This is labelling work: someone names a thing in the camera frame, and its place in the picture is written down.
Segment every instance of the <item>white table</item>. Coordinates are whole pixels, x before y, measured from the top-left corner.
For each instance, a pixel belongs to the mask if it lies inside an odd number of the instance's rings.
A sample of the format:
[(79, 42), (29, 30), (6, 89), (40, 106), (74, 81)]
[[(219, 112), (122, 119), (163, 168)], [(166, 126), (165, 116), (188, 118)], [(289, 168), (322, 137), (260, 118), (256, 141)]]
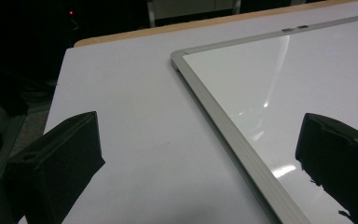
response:
[(269, 223), (170, 54), (356, 15), (358, 2), (68, 49), (46, 131), (96, 110), (106, 165), (63, 223)]

